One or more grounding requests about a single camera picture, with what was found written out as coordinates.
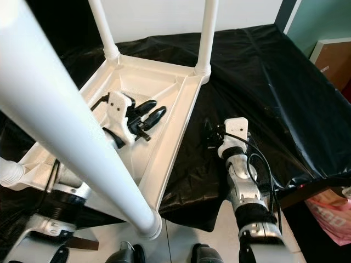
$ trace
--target teal wall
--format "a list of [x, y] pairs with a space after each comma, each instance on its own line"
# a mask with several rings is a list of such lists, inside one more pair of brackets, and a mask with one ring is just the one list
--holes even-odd
[[308, 57], [318, 40], [351, 37], [351, 0], [302, 0], [287, 35]]

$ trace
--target black plastic sheet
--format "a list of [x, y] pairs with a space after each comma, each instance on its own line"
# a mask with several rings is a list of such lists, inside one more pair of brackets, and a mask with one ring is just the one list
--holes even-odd
[[[198, 33], [156, 36], [118, 47], [130, 56], [195, 66], [199, 40]], [[104, 56], [98, 47], [71, 50], [61, 59], [80, 88]], [[276, 26], [216, 32], [211, 66], [210, 81], [201, 88], [161, 203], [164, 218], [210, 231], [228, 194], [224, 162], [204, 143], [205, 118], [214, 124], [247, 118], [252, 140], [288, 188], [350, 177], [351, 106]], [[32, 143], [5, 120], [2, 157], [18, 161]], [[4, 210], [7, 197], [2, 189], [0, 197]]]

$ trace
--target wall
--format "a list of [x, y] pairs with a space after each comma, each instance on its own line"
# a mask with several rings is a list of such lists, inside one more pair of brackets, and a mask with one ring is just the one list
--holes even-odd
[[308, 57], [318, 40], [351, 37], [351, 1], [302, 0], [287, 35]]
[[[205, 0], [101, 0], [116, 43], [201, 32]], [[273, 24], [282, 0], [220, 0], [216, 30]]]

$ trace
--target pink plastic bag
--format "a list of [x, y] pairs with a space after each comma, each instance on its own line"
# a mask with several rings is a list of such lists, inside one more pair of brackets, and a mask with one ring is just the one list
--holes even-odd
[[321, 228], [338, 245], [351, 243], [351, 200], [326, 190], [305, 201]]

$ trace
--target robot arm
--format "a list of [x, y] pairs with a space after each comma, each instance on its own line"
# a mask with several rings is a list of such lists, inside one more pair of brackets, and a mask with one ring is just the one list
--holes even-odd
[[[247, 140], [248, 121], [245, 118], [227, 119], [225, 134]], [[267, 208], [255, 183], [257, 172], [247, 165], [246, 144], [229, 135], [224, 136], [218, 155], [225, 160], [228, 169], [230, 199], [239, 228], [241, 263], [293, 262], [284, 245], [276, 218]]]

